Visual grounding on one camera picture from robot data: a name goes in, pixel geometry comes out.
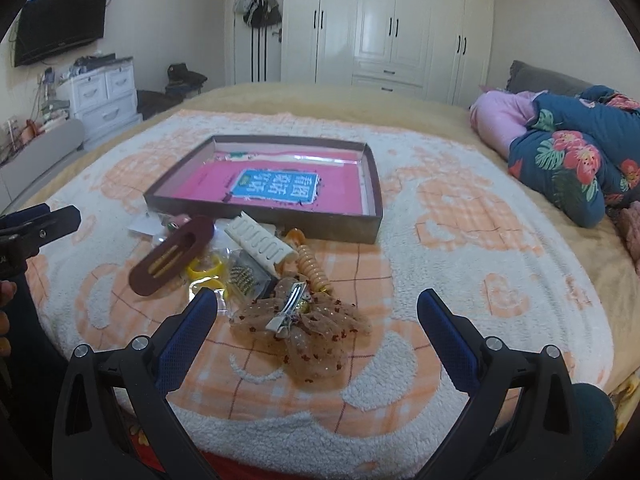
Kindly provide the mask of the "white card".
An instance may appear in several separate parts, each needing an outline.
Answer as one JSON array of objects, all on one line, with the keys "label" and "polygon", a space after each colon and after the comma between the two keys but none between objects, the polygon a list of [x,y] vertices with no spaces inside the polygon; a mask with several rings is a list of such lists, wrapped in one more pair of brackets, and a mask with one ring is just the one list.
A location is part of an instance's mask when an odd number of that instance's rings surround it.
[{"label": "white card", "polygon": [[145,211],[138,214],[128,226],[128,230],[134,234],[148,237],[160,236],[166,232],[163,217],[154,211]]}]

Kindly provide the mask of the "maroon oval hair clip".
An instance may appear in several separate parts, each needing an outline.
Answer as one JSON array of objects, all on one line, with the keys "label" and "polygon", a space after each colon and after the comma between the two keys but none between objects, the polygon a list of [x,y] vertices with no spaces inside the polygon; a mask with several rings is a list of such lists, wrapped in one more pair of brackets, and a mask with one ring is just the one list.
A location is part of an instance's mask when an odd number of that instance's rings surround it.
[{"label": "maroon oval hair clip", "polygon": [[129,272],[128,284],[138,296],[149,297],[176,278],[214,236],[211,218],[196,216],[172,232]]}]

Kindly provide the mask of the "sheer brown bow hair clip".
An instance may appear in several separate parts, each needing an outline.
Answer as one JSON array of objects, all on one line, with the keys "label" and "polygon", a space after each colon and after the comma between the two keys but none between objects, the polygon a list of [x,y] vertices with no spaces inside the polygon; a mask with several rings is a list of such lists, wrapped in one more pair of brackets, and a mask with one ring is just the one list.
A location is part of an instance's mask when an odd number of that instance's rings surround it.
[{"label": "sheer brown bow hair clip", "polygon": [[354,304],[314,292],[299,275],[281,278],[270,296],[237,308],[230,325],[235,335],[280,356],[285,368],[307,384],[341,375],[348,344],[371,333],[369,319]]}]

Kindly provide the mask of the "small comb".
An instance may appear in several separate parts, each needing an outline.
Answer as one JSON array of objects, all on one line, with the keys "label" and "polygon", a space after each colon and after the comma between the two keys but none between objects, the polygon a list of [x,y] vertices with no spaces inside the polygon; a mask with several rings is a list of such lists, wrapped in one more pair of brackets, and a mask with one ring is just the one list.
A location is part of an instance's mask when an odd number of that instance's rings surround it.
[{"label": "small comb", "polygon": [[240,306],[269,298],[278,279],[266,271],[245,250],[235,250],[229,257],[228,285]]}]

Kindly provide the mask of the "cream white hair claw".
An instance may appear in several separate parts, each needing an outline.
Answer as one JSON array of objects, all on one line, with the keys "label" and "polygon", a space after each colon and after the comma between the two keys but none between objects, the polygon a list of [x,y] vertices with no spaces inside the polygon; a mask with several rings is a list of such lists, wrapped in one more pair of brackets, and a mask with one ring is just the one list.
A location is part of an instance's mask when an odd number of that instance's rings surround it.
[{"label": "cream white hair claw", "polygon": [[276,278],[281,275],[285,263],[297,260],[294,248],[271,234],[244,211],[224,228],[224,232]]}]

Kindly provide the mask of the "orange spiral hair clip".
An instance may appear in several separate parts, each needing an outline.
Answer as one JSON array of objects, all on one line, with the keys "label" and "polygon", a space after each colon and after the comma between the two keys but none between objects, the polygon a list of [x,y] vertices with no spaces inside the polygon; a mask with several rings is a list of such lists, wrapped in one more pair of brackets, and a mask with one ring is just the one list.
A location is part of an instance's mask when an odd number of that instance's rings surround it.
[{"label": "orange spiral hair clip", "polygon": [[307,243],[306,236],[299,229],[292,229],[285,235],[285,241],[297,252],[298,272],[308,278],[314,292],[333,294],[333,286],[316,257],[316,253]]}]

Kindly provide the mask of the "grey bench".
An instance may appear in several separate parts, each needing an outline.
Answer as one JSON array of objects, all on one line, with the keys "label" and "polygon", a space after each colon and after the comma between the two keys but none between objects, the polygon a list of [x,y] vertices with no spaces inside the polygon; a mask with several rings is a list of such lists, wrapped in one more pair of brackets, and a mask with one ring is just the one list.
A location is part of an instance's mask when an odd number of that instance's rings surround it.
[{"label": "grey bench", "polygon": [[85,127],[78,119],[66,120],[37,136],[11,160],[1,165],[1,211],[11,206],[46,172],[82,149]]}]

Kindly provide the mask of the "white drawer cabinet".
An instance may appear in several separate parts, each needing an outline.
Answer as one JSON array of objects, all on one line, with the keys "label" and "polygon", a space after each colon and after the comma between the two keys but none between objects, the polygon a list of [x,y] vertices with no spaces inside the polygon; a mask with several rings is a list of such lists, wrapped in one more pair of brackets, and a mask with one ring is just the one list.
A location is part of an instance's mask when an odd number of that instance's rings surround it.
[{"label": "white drawer cabinet", "polygon": [[143,122],[133,58],[68,77],[56,87],[56,96],[70,102],[70,118],[84,126],[86,151]]}]

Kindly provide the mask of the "tan bed cover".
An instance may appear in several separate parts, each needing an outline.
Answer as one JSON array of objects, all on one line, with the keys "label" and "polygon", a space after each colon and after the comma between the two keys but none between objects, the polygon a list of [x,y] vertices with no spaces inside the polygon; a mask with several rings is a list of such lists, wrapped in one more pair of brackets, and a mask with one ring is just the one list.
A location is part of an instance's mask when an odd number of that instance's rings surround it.
[{"label": "tan bed cover", "polygon": [[[166,112],[130,128],[99,148],[78,157],[40,185],[21,205],[46,202],[82,170],[122,142],[162,122],[180,110],[198,112],[291,114],[298,117],[353,122],[354,124],[410,130],[426,136],[471,145],[500,169],[506,163],[472,133],[468,113],[461,107],[425,102],[403,96],[381,96],[357,87],[323,87],[320,84],[238,84],[207,91],[171,107]],[[523,191],[554,224],[587,271],[604,307],[614,341],[613,370],[605,386],[620,386],[639,369],[639,278],[611,219],[593,229],[581,229],[544,196],[530,188]]]}]

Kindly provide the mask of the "orange white fleece blanket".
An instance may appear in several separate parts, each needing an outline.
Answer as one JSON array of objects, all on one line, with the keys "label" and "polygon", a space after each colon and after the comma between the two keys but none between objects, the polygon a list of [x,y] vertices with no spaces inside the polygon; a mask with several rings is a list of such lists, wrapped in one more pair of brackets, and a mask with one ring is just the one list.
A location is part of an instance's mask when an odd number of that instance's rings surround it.
[{"label": "orange white fleece blanket", "polygon": [[81,225],[43,248],[27,281],[40,323],[69,356],[85,342],[120,348],[186,304],[177,278],[143,298],[128,284],[149,238],[131,232],[144,191],[212,136],[306,136],[368,144],[381,175],[383,220],[372,245],[316,240],[339,300],[371,324],[351,336],[338,374],[299,382],[273,344],[243,339],[221,316],[168,400],[208,458],[236,472],[325,479],[414,474],[465,397],[416,318],[422,290],[509,346],[555,344],[570,377],[604,387],[614,344],[600,298],[574,252],[518,184],[475,148],[400,129],[289,114],[184,110],[112,148],[50,198]]}]

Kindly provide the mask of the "dark clothes pile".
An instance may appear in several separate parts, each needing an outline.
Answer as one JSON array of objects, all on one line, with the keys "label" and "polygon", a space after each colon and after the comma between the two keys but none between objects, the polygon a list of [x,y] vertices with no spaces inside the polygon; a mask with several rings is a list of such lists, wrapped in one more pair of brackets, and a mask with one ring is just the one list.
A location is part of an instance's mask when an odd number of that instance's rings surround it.
[{"label": "dark clothes pile", "polygon": [[171,64],[167,77],[168,83],[163,92],[137,91],[137,111],[144,120],[170,110],[192,94],[200,94],[208,81],[205,75],[189,70],[186,63]]}]

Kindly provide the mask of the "dark pink knitted blanket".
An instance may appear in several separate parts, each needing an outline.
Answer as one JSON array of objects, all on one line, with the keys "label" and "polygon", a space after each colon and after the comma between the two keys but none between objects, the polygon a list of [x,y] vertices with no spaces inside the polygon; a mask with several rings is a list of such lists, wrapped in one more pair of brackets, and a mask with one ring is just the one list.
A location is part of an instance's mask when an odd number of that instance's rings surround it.
[{"label": "dark pink knitted blanket", "polygon": [[615,209],[613,220],[634,270],[640,274],[640,204],[633,202],[627,208]]}]

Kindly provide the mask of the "blue floral quilt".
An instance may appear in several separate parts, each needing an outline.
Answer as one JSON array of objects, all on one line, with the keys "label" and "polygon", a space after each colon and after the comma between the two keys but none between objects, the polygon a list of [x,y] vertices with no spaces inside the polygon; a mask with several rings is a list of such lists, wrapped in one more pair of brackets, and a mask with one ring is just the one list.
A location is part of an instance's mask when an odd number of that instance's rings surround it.
[{"label": "blue floral quilt", "polygon": [[605,86],[541,92],[508,169],[582,228],[639,198],[639,103]]}]

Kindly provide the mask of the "white door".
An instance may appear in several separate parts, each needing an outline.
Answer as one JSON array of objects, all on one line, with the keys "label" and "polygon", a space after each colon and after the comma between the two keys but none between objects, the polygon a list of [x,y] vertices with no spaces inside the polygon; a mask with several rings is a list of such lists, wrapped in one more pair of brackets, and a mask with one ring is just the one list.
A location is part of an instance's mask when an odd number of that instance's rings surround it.
[{"label": "white door", "polygon": [[281,25],[251,28],[224,0],[224,76],[226,85],[281,80]]}]

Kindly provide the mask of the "brown shallow cardboard tray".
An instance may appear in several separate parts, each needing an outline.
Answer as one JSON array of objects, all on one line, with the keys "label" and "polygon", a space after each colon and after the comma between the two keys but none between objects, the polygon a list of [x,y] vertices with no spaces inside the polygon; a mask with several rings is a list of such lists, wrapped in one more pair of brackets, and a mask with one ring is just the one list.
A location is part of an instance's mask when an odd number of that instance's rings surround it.
[{"label": "brown shallow cardboard tray", "polygon": [[[264,207],[255,205],[233,205],[227,203],[207,203],[200,200],[171,198],[166,192],[172,187],[171,179],[184,177],[199,162],[205,162],[215,155],[233,152],[257,152],[273,154],[293,151],[310,154],[315,152],[337,152],[342,155],[356,155],[363,171],[368,214],[322,214],[301,210]],[[202,214],[212,219],[233,219],[244,211],[259,223],[268,223],[279,228],[299,229],[310,238],[335,240],[336,242],[372,244],[378,237],[383,219],[383,201],[378,168],[368,144],[337,139],[304,138],[303,136],[211,136],[174,166],[169,168],[144,193],[144,200],[152,210],[163,214]]]}]

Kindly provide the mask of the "pink book blue label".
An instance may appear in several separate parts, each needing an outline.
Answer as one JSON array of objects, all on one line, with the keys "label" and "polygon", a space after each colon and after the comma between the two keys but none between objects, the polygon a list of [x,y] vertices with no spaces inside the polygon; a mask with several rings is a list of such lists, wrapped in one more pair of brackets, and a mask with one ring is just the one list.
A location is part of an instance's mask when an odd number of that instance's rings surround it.
[{"label": "pink book blue label", "polygon": [[171,179],[171,198],[277,207],[322,214],[368,214],[356,155],[233,152]]}]

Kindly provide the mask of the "pink quilt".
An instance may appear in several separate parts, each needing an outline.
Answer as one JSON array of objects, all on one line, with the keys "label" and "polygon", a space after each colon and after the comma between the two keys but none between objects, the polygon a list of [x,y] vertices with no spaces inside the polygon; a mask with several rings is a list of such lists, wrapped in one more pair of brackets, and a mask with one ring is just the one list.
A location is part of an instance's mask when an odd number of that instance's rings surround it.
[{"label": "pink quilt", "polygon": [[472,130],[480,140],[507,160],[511,143],[524,136],[526,125],[536,116],[534,99],[541,94],[500,90],[483,93],[470,108]]}]

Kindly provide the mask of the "hanging bags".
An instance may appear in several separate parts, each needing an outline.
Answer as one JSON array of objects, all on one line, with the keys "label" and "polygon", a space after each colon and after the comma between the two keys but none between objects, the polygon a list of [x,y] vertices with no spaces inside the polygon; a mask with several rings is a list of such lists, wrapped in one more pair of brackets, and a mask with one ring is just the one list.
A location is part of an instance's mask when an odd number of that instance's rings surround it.
[{"label": "hanging bags", "polygon": [[235,0],[233,11],[251,29],[268,28],[282,23],[278,0]]}]

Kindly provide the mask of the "grey pillow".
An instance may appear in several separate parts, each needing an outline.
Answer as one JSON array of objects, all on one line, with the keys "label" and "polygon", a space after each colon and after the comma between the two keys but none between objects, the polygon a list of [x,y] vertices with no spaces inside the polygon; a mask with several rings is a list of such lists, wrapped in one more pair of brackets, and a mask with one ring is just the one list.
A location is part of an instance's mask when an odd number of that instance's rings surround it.
[{"label": "grey pillow", "polygon": [[506,91],[520,93],[547,90],[559,96],[577,96],[591,86],[591,82],[515,60],[510,67]]}]

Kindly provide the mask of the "white wardrobe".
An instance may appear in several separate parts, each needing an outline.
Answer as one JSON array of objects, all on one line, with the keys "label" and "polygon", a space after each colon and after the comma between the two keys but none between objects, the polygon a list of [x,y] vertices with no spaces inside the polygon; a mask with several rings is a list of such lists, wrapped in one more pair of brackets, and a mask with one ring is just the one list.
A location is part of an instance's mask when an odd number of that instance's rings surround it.
[{"label": "white wardrobe", "polygon": [[469,107],[494,15],[494,0],[283,0],[281,78]]}]

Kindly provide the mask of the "black wall television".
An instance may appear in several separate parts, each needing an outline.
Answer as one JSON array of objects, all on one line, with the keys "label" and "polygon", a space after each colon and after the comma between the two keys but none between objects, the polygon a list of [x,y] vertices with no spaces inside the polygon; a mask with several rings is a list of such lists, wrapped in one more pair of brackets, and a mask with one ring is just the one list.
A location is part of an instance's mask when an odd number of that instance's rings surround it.
[{"label": "black wall television", "polygon": [[17,21],[15,67],[92,44],[104,36],[107,0],[27,0]]}]

